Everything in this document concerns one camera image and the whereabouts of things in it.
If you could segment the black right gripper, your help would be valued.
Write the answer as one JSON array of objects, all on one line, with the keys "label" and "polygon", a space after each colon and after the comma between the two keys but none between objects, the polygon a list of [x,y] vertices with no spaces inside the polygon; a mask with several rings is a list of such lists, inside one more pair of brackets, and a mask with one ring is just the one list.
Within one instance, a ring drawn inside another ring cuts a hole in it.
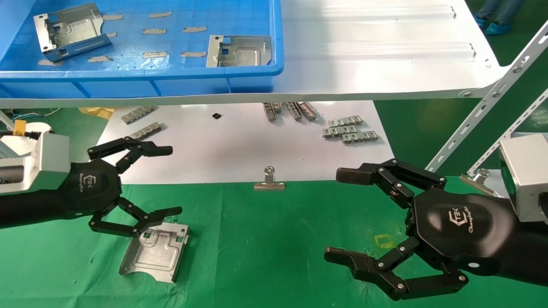
[{"label": "black right gripper", "polygon": [[[457,293],[468,284],[468,277],[459,270],[505,275],[509,242],[518,226],[508,199],[444,191],[445,177],[398,159],[363,163],[357,169],[339,168],[336,181],[376,185],[402,209],[411,208],[412,237],[378,260],[364,253],[326,248],[325,261],[348,267],[354,279],[375,284],[399,301]],[[406,183],[425,192],[414,199]],[[395,275],[394,269],[415,251],[442,274],[411,279]]]}]

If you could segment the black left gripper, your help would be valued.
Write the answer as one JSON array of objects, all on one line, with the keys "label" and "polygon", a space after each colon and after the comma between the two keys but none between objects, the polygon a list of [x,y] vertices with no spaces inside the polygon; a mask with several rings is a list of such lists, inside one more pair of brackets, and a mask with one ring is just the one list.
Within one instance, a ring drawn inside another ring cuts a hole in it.
[{"label": "black left gripper", "polygon": [[[101,160],[125,150],[128,153],[115,166]],[[118,173],[124,173],[141,157],[169,156],[173,153],[172,146],[157,146],[154,142],[141,142],[125,137],[89,148],[87,153],[91,161],[71,163],[70,172],[64,180],[65,219],[92,215],[89,222],[92,231],[136,238],[148,228],[161,225],[165,218],[182,213],[182,207],[147,213],[126,198],[120,198],[121,182]],[[137,222],[131,226],[102,221],[116,207]]]}]

